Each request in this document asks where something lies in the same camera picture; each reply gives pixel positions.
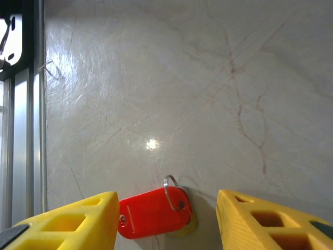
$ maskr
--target white marble wall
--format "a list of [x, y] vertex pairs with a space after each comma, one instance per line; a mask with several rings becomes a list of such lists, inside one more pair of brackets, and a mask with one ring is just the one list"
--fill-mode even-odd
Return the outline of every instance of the white marble wall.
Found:
[[193, 191], [198, 230], [118, 237], [115, 249], [221, 249], [219, 189], [333, 222], [332, 11], [329, 0], [46, 1], [50, 209], [149, 191], [171, 173]]

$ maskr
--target rectangular hole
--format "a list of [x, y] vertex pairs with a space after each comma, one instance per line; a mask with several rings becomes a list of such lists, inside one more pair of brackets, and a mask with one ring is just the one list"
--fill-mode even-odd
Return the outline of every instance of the rectangular hole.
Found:
[[319, 250], [319, 244], [313, 244], [306, 234], [270, 234], [283, 250]]
[[241, 197], [239, 197], [239, 196], [235, 196], [235, 199], [237, 200], [237, 201], [239, 201], [239, 202], [250, 202], [250, 201], [248, 201], [247, 199], [244, 199], [244, 198], [241, 198]]
[[57, 250], [63, 240], [27, 240], [23, 242], [18, 250]]
[[281, 216], [273, 211], [252, 211], [252, 216], [263, 227], [284, 227]]
[[85, 215], [59, 215], [53, 218], [42, 231], [73, 232], [84, 221]]

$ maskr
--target key tag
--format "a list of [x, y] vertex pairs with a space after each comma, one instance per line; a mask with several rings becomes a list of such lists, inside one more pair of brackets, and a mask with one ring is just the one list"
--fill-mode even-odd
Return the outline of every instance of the key tag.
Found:
[[[174, 186], [169, 186], [169, 179]], [[164, 178], [164, 187], [119, 202], [118, 232], [127, 239], [170, 233], [181, 237], [193, 232], [197, 219], [185, 189], [175, 178]]]

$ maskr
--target metal key ring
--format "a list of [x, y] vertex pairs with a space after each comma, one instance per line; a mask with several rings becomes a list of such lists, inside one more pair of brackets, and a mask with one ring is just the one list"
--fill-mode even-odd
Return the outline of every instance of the metal key ring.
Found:
[[167, 197], [167, 199], [168, 199], [168, 202], [169, 202], [170, 207], [172, 208], [172, 210], [178, 212], [178, 211], [180, 211], [181, 209], [183, 209], [183, 207], [182, 207], [181, 204], [180, 204], [180, 205], [179, 205], [179, 208], [176, 209], [176, 208], [172, 205], [172, 202], [171, 202], [171, 200], [170, 200], [169, 193], [168, 193], [169, 179], [171, 179], [171, 180], [173, 181], [173, 183], [175, 184], [175, 186], [178, 186], [178, 183], [176, 182], [175, 178], [174, 178], [171, 174], [169, 174], [169, 175], [167, 175], [167, 176], [164, 178], [164, 185], [163, 185], [163, 186], [164, 186], [164, 192], [165, 192], [165, 195], [166, 195], [166, 197]]

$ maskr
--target metal bar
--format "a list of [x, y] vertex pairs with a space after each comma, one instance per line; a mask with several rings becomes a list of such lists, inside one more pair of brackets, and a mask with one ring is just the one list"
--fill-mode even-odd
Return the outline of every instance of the metal bar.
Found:
[[[44, 53], [44, 1], [39, 0], [39, 62], [43, 64]], [[42, 212], [47, 208], [47, 168], [46, 168], [46, 98], [45, 71], [40, 72], [40, 170], [41, 170], [41, 205]]]
[[27, 175], [26, 175], [26, 217], [34, 215], [34, 159], [33, 159], [33, 66], [29, 67], [27, 81]]
[[13, 158], [14, 158], [14, 100], [15, 77], [4, 82], [4, 113], [2, 136], [2, 214], [0, 229], [11, 227], [12, 223], [12, 185], [13, 185]]

